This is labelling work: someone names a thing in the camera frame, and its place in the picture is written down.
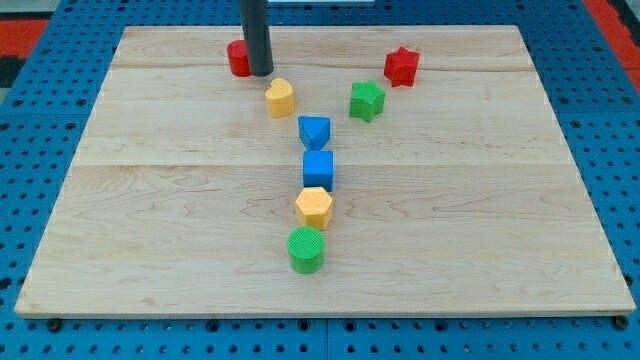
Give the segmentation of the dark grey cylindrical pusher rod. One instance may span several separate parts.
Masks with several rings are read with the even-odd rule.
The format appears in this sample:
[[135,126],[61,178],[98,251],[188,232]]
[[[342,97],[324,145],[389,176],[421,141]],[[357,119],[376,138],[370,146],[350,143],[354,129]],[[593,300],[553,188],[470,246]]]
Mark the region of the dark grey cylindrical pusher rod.
[[274,71],[266,1],[239,0],[239,13],[250,71],[266,77]]

